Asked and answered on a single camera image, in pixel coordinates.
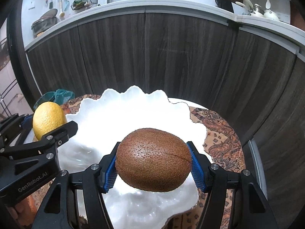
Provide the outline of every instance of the yellow lemon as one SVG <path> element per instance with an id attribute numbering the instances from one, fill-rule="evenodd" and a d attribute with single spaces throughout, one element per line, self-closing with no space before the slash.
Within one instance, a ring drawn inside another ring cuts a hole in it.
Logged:
<path id="1" fill-rule="evenodd" d="M 54 102 L 39 105 L 33 116 L 33 131 L 38 140 L 46 133 L 67 123 L 62 108 Z"/>

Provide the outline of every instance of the brown kiwi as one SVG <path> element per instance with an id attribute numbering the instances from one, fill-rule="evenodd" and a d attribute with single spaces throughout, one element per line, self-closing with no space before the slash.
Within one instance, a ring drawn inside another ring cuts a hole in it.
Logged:
<path id="1" fill-rule="evenodd" d="M 192 158 L 179 137 L 142 128 L 128 134 L 119 144 L 115 166 L 122 180 L 134 188 L 168 192 L 185 181 Z"/>

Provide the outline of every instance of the paisley tablecloth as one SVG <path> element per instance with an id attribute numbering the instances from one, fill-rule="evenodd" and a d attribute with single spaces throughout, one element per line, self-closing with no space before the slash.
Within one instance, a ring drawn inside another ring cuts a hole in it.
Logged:
<path id="1" fill-rule="evenodd" d="M 80 102 L 84 98 L 98 99 L 100 95 L 84 95 L 69 102 L 61 107 L 65 114 L 75 114 L 79 111 Z M 207 137 L 203 145 L 204 150 L 210 154 L 215 163 L 228 171 L 241 172 L 245 169 L 245 160 L 240 141 L 229 126 L 229 124 L 216 112 L 201 108 L 190 107 L 191 120 L 194 123 L 202 123 L 207 128 Z M 48 190 L 50 183 L 46 184 L 40 190 L 33 193 L 35 205 L 38 208 L 42 198 Z M 198 190 L 200 200 L 190 211 L 176 215 L 168 220 L 163 229 L 195 229 L 202 213 L 206 195 Z M 221 229 L 228 228 L 232 204 L 232 190 L 227 191 L 224 215 L 222 218 Z"/>

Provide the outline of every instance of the scalloped plate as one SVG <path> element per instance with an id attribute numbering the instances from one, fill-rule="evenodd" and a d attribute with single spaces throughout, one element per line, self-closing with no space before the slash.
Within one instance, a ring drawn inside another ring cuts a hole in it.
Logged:
<path id="1" fill-rule="evenodd" d="M 60 167 L 70 173 L 99 163 L 118 141 L 146 127 L 167 131 L 185 142 L 192 141 L 199 153 L 212 162 L 203 149 L 206 127 L 192 122 L 186 103 L 169 102 L 161 90 L 145 94 L 137 86 L 124 93 L 107 89 L 98 100 L 82 100 L 79 112 L 66 117 L 67 121 L 78 123 L 77 134 L 58 148 Z M 82 191 L 77 194 L 79 213 L 86 216 Z M 179 188 L 165 193 L 135 189 L 118 176 L 103 198 L 115 229 L 160 229 L 168 218 L 190 210 L 199 200 L 191 174 Z"/>

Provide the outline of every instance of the wire basket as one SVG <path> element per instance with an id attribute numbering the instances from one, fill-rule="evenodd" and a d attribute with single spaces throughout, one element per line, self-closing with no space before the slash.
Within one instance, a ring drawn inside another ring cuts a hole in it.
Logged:
<path id="1" fill-rule="evenodd" d="M 97 4 L 97 0 L 75 0 L 71 8 L 72 10 L 79 10 L 81 8 L 90 7 L 94 4 Z"/>

